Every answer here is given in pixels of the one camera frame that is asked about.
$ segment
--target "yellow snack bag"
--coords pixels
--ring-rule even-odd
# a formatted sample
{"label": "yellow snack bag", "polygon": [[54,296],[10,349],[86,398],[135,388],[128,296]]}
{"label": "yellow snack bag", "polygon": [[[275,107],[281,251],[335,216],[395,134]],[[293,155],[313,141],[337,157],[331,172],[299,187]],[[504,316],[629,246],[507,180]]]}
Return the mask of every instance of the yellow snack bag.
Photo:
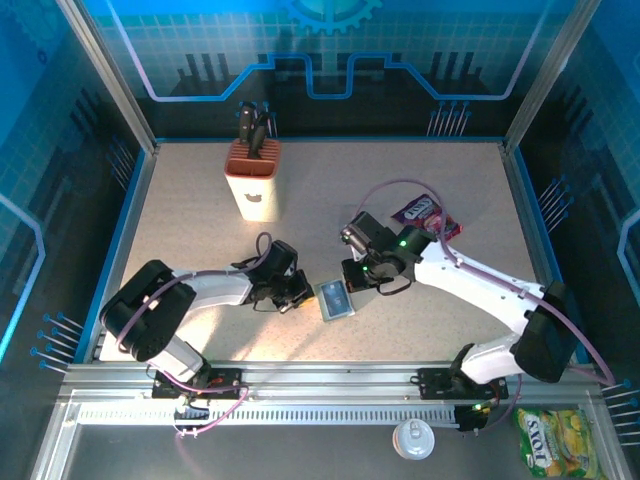
{"label": "yellow snack bag", "polygon": [[520,455],[534,477],[606,480],[581,410],[518,408],[513,415],[520,430]]}

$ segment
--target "tabletop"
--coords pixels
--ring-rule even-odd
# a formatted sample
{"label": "tabletop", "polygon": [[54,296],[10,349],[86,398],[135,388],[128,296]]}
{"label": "tabletop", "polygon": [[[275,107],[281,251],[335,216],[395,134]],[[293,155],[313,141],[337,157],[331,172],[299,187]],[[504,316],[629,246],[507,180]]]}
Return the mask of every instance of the tabletop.
{"label": "tabletop", "polygon": [[[341,278],[350,250],[339,232],[375,184],[398,177],[432,185],[463,231],[451,246],[509,275],[534,280],[533,268],[495,143],[284,142],[278,175],[282,219],[242,219],[224,177],[229,143],[172,143],[160,149],[123,283],[148,260],[174,269],[219,268],[255,255],[269,231],[299,253],[312,285]],[[390,215],[424,193],[393,185],[365,210],[395,231]],[[190,313],[177,334],[210,360],[452,360],[467,343],[508,332],[462,300],[420,284],[392,297],[352,295],[356,314],[324,322],[317,301],[285,315],[251,306]],[[108,335],[100,358],[126,360]]]}

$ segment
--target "metal pin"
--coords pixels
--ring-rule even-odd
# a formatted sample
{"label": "metal pin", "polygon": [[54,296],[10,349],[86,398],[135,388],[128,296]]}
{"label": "metal pin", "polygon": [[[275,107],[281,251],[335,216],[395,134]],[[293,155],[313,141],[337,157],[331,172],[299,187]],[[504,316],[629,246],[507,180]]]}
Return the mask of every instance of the metal pin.
{"label": "metal pin", "polygon": [[111,166],[125,180],[125,183],[128,183],[129,175],[127,175],[127,172],[125,172],[124,167],[122,165],[120,165],[120,162],[118,162],[112,155],[109,155],[108,153],[107,153],[107,160],[109,161]]}
{"label": "metal pin", "polygon": [[65,374],[67,373],[67,372],[65,372],[64,370],[62,370],[61,368],[57,368],[57,367],[54,367],[54,366],[52,366],[52,365],[49,365],[49,364],[48,364],[46,361],[44,361],[44,360],[40,360],[40,368],[41,368],[41,369],[48,368],[48,369],[50,369],[50,370],[55,370],[56,372],[65,373]]}
{"label": "metal pin", "polygon": [[111,175],[116,177],[118,183],[126,189],[125,185],[127,184],[127,177],[120,169],[116,168],[113,163],[111,163]]}
{"label": "metal pin", "polygon": [[276,112],[273,112],[271,115],[271,120],[273,121],[273,132],[276,134],[275,137],[278,138],[278,124],[276,123]]}
{"label": "metal pin", "polygon": [[129,152],[129,150],[125,147],[124,143],[118,138],[117,135],[114,135],[113,139],[116,141],[116,143],[118,144],[118,147],[124,153],[125,157],[127,157],[127,159],[129,160],[129,163],[131,164],[131,167],[133,168],[136,164],[136,161],[131,155],[131,152]]}
{"label": "metal pin", "polygon": [[547,219],[545,219],[545,223],[552,223],[562,212],[564,212],[567,208],[569,208],[569,206],[573,205],[573,203],[575,202],[575,199],[573,197],[571,197],[565,204],[565,202],[560,202],[562,204],[562,207],[560,208],[560,210],[556,210],[555,213],[553,214],[553,218],[551,220],[549,220],[549,218],[551,217],[551,214],[547,215]]}
{"label": "metal pin", "polygon": [[71,350],[71,351],[74,351],[74,350],[75,350],[75,348],[74,348],[74,347],[72,347],[72,346],[70,346],[70,345],[67,345],[67,344],[66,344],[66,343],[64,343],[64,342],[61,342],[60,340],[56,340],[55,338],[50,337],[49,335],[45,335],[45,334],[44,334],[44,332],[43,332],[42,330],[38,330],[38,333],[36,334],[36,337],[37,337],[37,338],[45,338],[45,339],[49,340],[50,342],[53,342],[53,343],[55,343],[56,345],[60,345],[60,346],[62,346],[62,347],[64,347],[64,348],[68,348],[68,349],[69,349],[69,350]]}
{"label": "metal pin", "polygon": [[128,175],[131,175],[133,173],[133,167],[129,163],[129,159],[124,154],[124,152],[120,150],[119,152],[114,152],[114,153],[116,158],[120,160],[120,165],[122,165],[122,168],[124,168],[127,171]]}
{"label": "metal pin", "polygon": [[613,385],[612,387],[605,387],[602,389],[602,391],[608,392],[609,390],[613,390],[614,388],[620,388],[620,387],[631,388],[631,380],[629,380],[628,378],[625,378],[622,381],[622,383],[619,383],[618,385]]}
{"label": "metal pin", "polygon": [[640,425],[640,418],[637,418],[635,422],[624,422],[624,423],[614,423],[614,427],[631,427],[635,425]]}
{"label": "metal pin", "polygon": [[444,134],[447,134],[447,128],[449,128],[449,122],[451,122],[451,118],[453,118],[453,109],[456,108],[458,102],[453,100],[451,102],[451,110],[449,110],[449,115],[447,115],[447,124],[444,126]]}
{"label": "metal pin", "polygon": [[115,168],[111,168],[111,175],[113,176],[113,178],[116,179],[116,182],[118,182],[118,185],[120,185],[122,187],[123,190],[127,190],[127,187],[125,187],[125,182],[124,180],[122,180],[122,178],[120,178],[120,174],[116,173],[116,169]]}
{"label": "metal pin", "polygon": [[460,127],[460,133],[458,134],[459,137],[461,137],[464,131],[466,130],[467,122],[469,121],[470,116],[471,116],[471,112],[466,112],[464,114],[464,122],[462,122],[462,127]]}
{"label": "metal pin", "polygon": [[560,218],[556,221],[556,223],[554,223],[553,225],[551,225],[551,226],[549,227],[549,229],[547,230],[547,233],[551,233],[551,232],[553,232],[553,231],[556,229],[556,227],[557,227],[558,225],[560,225],[560,224],[562,223],[562,221],[563,221],[563,220],[565,220],[565,219],[567,219],[567,218],[569,218],[569,212],[564,212],[564,213],[562,214],[562,217],[560,217]]}
{"label": "metal pin", "polygon": [[563,173],[562,175],[560,175],[560,178],[555,183],[552,180],[550,185],[551,188],[547,187],[547,189],[542,193],[542,195],[540,195],[540,198],[538,199],[538,203],[544,202],[545,198],[548,198],[554,192],[554,190],[560,188],[562,186],[562,183],[566,179],[567,179],[567,176]]}
{"label": "metal pin", "polygon": [[51,335],[53,335],[54,337],[60,336],[62,338],[66,338],[67,340],[69,340],[70,342],[73,342],[75,344],[78,343],[78,341],[75,338],[71,338],[68,335],[65,335],[64,333],[60,332],[60,330],[58,330],[56,327],[53,327],[51,329]]}
{"label": "metal pin", "polygon": [[71,332],[74,335],[80,336],[80,334],[82,333],[82,332],[78,332],[77,330],[74,330],[73,328],[67,327],[64,323],[60,323],[57,320],[54,320],[53,318],[51,318],[51,315],[49,315],[48,313],[45,313],[42,319],[44,320],[45,323],[53,323],[54,325],[58,325],[60,328],[64,328],[67,332]]}
{"label": "metal pin", "polygon": [[438,102],[438,105],[440,106],[440,108],[438,108],[438,114],[436,115],[436,121],[433,124],[433,133],[436,133],[436,128],[438,128],[438,122],[440,121],[440,113],[442,112],[442,108],[445,106],[445,102],[443,100],[440,100]]}
{"label": "metal pin", "polygon": [[58,312],[58,314],[56,315],[56,318],[58,320],[65,320],[66,322],[70,323],[71,325],[75,325],[76,327],[78,327],[80,330],[83,330],[82,325],[80,325],[79,323],[74,322],[73,320],[71,320],[70,318],[67,318],[64,316],[64,313],[62,312]]}
{"label": "metal pin", "polygon": [[553,207],[551,210],[549,210],[548,212],[544,213],[543,216],[543,220],[544,223],[549,223],[549,220],[553,217],[556,216],[556,213],[558,213],[560,210],[562,210],[562,208],[565,206],[565,201],[564,200],[560,200],[558,202],[558,204]]}
{"label": "metal pin", "polygon": [[460,112],[455,111],[453,112],[453,122],[451,122],[451,127],[449,128],[449,133],[447,133],[447,136],[451,137],[453,135],[453,127],[456,124],[456,120],[458,120],[458,117],[460,117]]}
{"label": "metal pin", "polygon": [[611,418],[626,417],[627,415],[635,415],[637,413],[640,413],[640,410],[634,410],[633,412],[616,413],[615,415],[611,415]]}
{"label": "metal pin", "polygon": [[626,395],[633,395],[634,393],[640,393],[640,390],[629,390],[628,392],[619,393],[610,397],[605,397],[605,400],[613,400],[614,398],[624,397]]}
{"label": "metal pin", "polygon": [[553,194],[553,197],[551,197],[549,201],[545,203],[543,207],[540,209],[540,211],[542,212],[542,216],[544,217],[546,215],[545,212],[548,212],[561,200],[562,200],[562,192],[560,190],[556,190]]}
{"label": "metal pin", "polygon": [[440,127],[438,128],[438,136],[442,133],[442,127],[444,126],[445,119],[449,116],[449,112],[442,112],[442,116],[440,117]]}
{"label": "metal pin", "polygon": [[616,403],[615,405],[607,405],[607,408],[609,410],[613,410],[614,408],[627,407],[627,406],[632,406],[633,408],[638,408],[638,399],[637,398],[632,398],[628,402]]}
{"label": "metal pin", "polygon": [[429,136],[429,133],[431,132],[431,125],[433,125],[433,119],[436,118],[436,111],[432,111],[431,114],[429,115],[429,126],[427,127],[427,137]]}
{"label": "metal pin", "polygon": [[122,171],[120,167],[116,166],[114,161],[111,160],[111,157],[108,157],[107,160],[111,164],[111,174],[116,177],[118,183],[120,183],[120,185],[124,188],[124,185],[127,184],[127,175]]}
{"label": "metal pin", "polygon": [[464,102],[462,102],[462,112],[460,112],[460,117],[458,117],[458,123],[456,124],[456,129],[453,132],[454,135],[458,135],[458,128],[460,128],[460,124],[462,123],[462,117],[464,117],[464,112],[468,106],[469,106],[469,100],[465,100]]}
{"label": "metal pin", "polygon": [[558,184],[558,180],[556,178],[552,178],[551,179],[551,183],[549,184],[549,186],[547,188],[544,189],[544,192],[542,192],[540,194],[540,196],[538,197],[538,204],[540,203],[540,200],[542,200],[550,191],[551,189],[556,186]]}
{"label": "metal pin", "polygon": [[59,358],[52,357],[51,355],[47,355],[46,353],[39,352],[36,347],[31,347],[31,350],[29,350],[29,353],[31,354],[32,357],[35,357],[36,355],[39,355],[42,358],[46,358],[48,360],[53,360],[54,362],[58,362],[58,363],[61,363],[63,365],[69,365],[68,362],[60,360]]}
{"label": "metal pin", "polygon": [[551,192],[551,194],[547,195],[547,197],[542,201],[542,203],[538,204],[538,206],[540,207],[540,212],[546,209],[547,206],[549,206],[549,204],[553,202],[554,199],[557,199],[559,196],[560,196],[560,190],[556,188],[553,192]]}
{"label": "metal pin", "polygon": [[[269,113],[269,102],[262,102],[262,106],[264,107],[264,111]],[[267,117],[267,129],[269,130],[269,136],[273,137],[273,133],[271,132],[271,115]]]}
{"label": "metal pin", "polygon": [[62,355],[64,357],[67,357],[70,360],[73,360],[73,355],[69,355],[67,352],[63,352],[62,350],[59,350],[57,348],[54,348],[53,345],[51,345],[50,343],[47,343],[44,347],[45,352],[47,353],[57,353],[58,355]]}
{"label": "metal pin", "polygon": [[124,157],[122,150],[120,149],[116,150],[116,147],[113,144],[109,145],[109,150],[111,150],[111,153],[113,154],[113,156],[118,160],[118,165],[120,165],[122,169],[127,172],[128,175],[133,173],[133,170],[131,169],[131,166],[129,165],[129,162],[127,161],[127,159]]}
{"label": "metal pin", "polygon": [[564,195],[567,191],[569,191],[569,189],[568,189],[568,188],[565,188],[564,192],[561,192],[560,190],[556,190],[556,192],[558,192],[558,193],[556,193],[556,194],[554,195],[554,196],[555,196],[555,200],[553,200],[552,202],[548,202],[544,207],[542,207],[541,212],[542,212],[542,216],[543,216],[543,217],[548,216],[548,215],[549,215],[549,212],[551,212],[551,210],[555,209],[555,208],[556,208],[556,205],[557,205],[558,203],[560,203],[560,202],[563,202],[563,203],[564,203],[563,195]]}

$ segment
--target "blue wall panel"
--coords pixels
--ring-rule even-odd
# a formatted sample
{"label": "blue wall panel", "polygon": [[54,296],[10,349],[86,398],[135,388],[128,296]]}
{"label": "blue wall panel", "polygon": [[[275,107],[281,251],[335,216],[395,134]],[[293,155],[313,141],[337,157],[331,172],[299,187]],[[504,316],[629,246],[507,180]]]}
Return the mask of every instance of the blue wall panel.
{"label": "blue wall panel", "polygon": [[[603,0],[521,145],[538,195],[555,182],[566,202],[558,221],[547,226],[587,333],[614,373],[635,382],[640,382],[639,24],[638,2]],[[547,203],[541,201],[543,212]],[[640,458],[634,460],[640,466]]]}
{"label": "blue wall panel", "polygon": [[[92,0],[89,10],[158,136],[231,136],[243,100],[267,102],[281,135],[495,136],[572,5]],[[457,129],[428,127],[455,112]]]}
{"label": "blue wall panel", "polygon": [[139,147],[55,2],[0,1],[0,64],[0,476],[22,480]]}

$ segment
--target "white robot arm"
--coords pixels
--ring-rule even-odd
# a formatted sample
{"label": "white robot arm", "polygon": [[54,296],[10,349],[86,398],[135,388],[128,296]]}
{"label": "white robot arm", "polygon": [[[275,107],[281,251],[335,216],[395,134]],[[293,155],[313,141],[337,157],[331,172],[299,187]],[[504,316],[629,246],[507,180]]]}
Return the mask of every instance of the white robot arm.
{"label": "white robot arm", "polygon": [[[389,295],[406,289],[413,282],[422,283],[475,305],[512,331],[482,345],[466,345],[450,369],[454,387],[464,388],[465,383],[487,384],[518,373],[527,373],[545,382],[560,379],[577,340],[534,300],[539,298],[564,310],[563,284],[555,282],[545,288],[505,275],[452,250],[457,259],[454,263],[435,236],[411,226],[395,235],[366,212],[361,212],[341,235],[353,251],[353,259],[342,262],[349,292],[376,288]],[[462,263],[499,277],[514,288],[506,290],[487,280],[489,275],[482,278],[470,273],[460,268]],[[396,277],[405,277],[409,283],[392,292],[380,289]]]}
{"label": "white robot arm", "polygon": [[[218,305],[255,306],[268,299],[285,313],[314,296],[304,272],[297,269],[298,253],[286,243],[276,240],[266,256],[257,259],[200,274],[174,271],[151,260],[107,302],[103,324],[120,340],[120,349],[137,361],[192,387],[205,387],[215,377],[209,362],[175,334],[189,312]],[[166,291],[138,316],[163,286]]]}

